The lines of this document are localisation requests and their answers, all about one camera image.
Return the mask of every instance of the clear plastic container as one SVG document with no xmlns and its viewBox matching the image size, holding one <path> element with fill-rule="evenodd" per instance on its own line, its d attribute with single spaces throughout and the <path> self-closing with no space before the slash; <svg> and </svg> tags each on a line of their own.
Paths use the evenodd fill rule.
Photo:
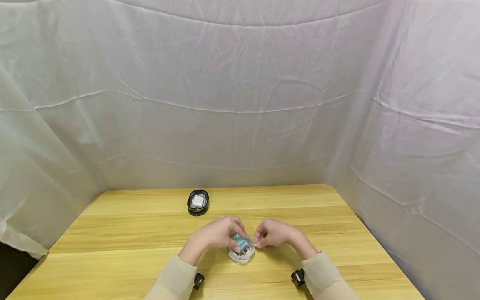
<svg viewBox="0 0 480 300">
<path fill-rule="evenodd" d="M 239 252 L 235 252 L 235 250 L 227 247 L 228 256 L 238 264 L 246 264 L 255 253 L 255 244 L 250 236 L 248 236 L 248 240 L 244 239 L 240 234 L 233 233 L 230 236 L 234 239 L 240 247 Z"/>
</svg>

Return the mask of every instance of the hand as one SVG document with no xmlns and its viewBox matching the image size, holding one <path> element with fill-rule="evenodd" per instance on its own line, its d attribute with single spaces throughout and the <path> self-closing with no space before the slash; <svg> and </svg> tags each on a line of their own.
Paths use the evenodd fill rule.
<svg viewBox="0 0 480 300">
<path fill-rule="evenodd" d="M 255 232 L 257 248 L 269 250 L 272 246 L 290 244 L 302 260 L 318 253 L 307 236 L 298 228 L 275 219 L 266 219 Z"/>
<path fill-rule="evenodd" d="M 255 232 L 255 245 L 257 248 L 269 250 L 272 246 L 290 242 L 296 234 L 301 234 L 298 228 L 275 219 L 266 219 Z"/>
<path fill-rule="evenodd" d="M 239 252 L 237 242 L 230 237 L 231 232 L 248 239 L 245 226 L 236 216 L 221 216 L 194 232 L 179 253 L 180 259 L 196 265 L 202 253 L 210 247 L 230 247 Z"/>
</svg>

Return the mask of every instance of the white fabric backdrop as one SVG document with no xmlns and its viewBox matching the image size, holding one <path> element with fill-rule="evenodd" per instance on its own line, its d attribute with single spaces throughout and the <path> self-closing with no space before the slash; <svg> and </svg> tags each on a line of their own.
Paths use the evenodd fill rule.
<svg viewBox="0 0 480 300">
<path fill-rule="evenodd" d="M 106 189 L 324 182 L 428 299 L 477 299 L 479 13 L 0 0 L 0 240 L 39 257 Z"/>
</svg>

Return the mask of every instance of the left hand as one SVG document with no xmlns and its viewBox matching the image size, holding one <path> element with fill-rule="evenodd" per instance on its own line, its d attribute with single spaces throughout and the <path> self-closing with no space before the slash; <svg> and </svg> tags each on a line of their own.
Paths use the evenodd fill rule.
<svg viewBox="0 0 480 300">
<path fill-rule="evenodd" d="M 196 265 L 202 253 L 210 247 L 230 247 L 239 252 L 240 248 L 237 242 L 230 237 L 231 232 L 236 232 L 244 239 L 248 239 L 245 226 L 238 217 L 221 216 L 198 229 L 188 238 L 179 253 L 180 259 L 191 265 Z"/>
</svg>

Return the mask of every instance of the wooden table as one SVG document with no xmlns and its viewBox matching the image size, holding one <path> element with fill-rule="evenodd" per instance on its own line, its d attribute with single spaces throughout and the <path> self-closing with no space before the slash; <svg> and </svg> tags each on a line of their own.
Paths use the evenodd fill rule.
<svg viewBox="0 0 480 300">
<path fill-rule="evenodd" d="M 209 188 L 210 209 L 199 217 L 187 212 L 191 190 L 104 192 L 8 300 L 141 300 L 187 237 L 221 215 L 239 216 L 252 236 L 268 217 L 296 225 L 363 300 L 423 299 L 330 186 Z M 311 299 L 290 281 L 299 266 L 288 246 L 256 251 L 244 266 L 225 249 L 211 249 L 199 262 L 205 281 L 191 299 Z"/>
</svg>

